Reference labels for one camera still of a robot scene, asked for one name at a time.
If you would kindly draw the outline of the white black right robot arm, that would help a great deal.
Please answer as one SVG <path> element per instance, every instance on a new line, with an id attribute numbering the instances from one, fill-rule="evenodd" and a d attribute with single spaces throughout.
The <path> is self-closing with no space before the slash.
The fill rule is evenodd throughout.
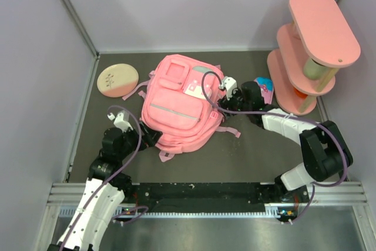
<path id="1" fill-rule="evenodd" d="M 334 122 L 310 123 L 266 104 L 255 81 L 238 86 L 233 78 L 225 77 L 219 88 L 225 96 L 217 104 L 226 116 L 247 112 L 252 124 L 300 146 L 303 161 L 274 180 L 278 200 L 286 202 L 296 194 L 296 189 L 322 182 L 353 164 L 353 156 Z"/>

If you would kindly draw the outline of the pink cartoon pencil case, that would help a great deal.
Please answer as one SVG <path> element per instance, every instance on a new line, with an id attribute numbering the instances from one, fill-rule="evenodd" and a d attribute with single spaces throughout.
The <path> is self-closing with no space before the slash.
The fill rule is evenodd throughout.
<path id="1" fill-rule="evenodd" d="M 273 101 L 273 95 L 274 95 L 273 81 L 269 78 L 263 78 L 263 77 L 258 77 L 254 81 L 258 84 L 261 90 L 261 95 L 264 99 L 264 102 L 266 104 L 271 104 Z"/>

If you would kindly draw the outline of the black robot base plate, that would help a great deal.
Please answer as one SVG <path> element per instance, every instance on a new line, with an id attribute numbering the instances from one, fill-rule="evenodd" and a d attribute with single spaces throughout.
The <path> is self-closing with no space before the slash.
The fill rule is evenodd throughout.
<path id="1" fill-rule="evenodd" d="M 243 183 L 128 184 L 123 204 L 147 206 L 149 213 L 263 212 L 270 203 L 296 208 L 308 202 L 307 188 L 288 192 L 281 185 Z"/>

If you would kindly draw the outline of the pink student backpack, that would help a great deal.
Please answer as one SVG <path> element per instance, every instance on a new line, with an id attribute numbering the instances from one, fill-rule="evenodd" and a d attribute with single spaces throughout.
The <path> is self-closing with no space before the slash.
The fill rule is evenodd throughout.
<path id="1" fill-rule="evenodd" d="M 141 121 L 162 136 L 156 147 L 162 162 L 175 155 L 194 152 L 206 144 L 215 132 L 241 133 L 223 127 L 224 115 L 213 103 L 226 94 L 219 89 L 224 78 L 220 65 L 211 65 L 175 54 L 162 59 L 142 82 L 145 92 Z"/>

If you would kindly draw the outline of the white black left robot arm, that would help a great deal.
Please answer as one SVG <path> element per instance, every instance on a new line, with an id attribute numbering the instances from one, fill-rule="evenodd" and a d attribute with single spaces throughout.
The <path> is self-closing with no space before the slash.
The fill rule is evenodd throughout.
<path id="1" fill-rule="evenodd" d="M 122 171 L 138 151 L 154 147 L 162 133 L 139 122 L 109 128 L 89 168 L 85 189 L 69 226 L 48 250 L 98 250 L 117 207 L 132 198 L 131 177 Z"/>

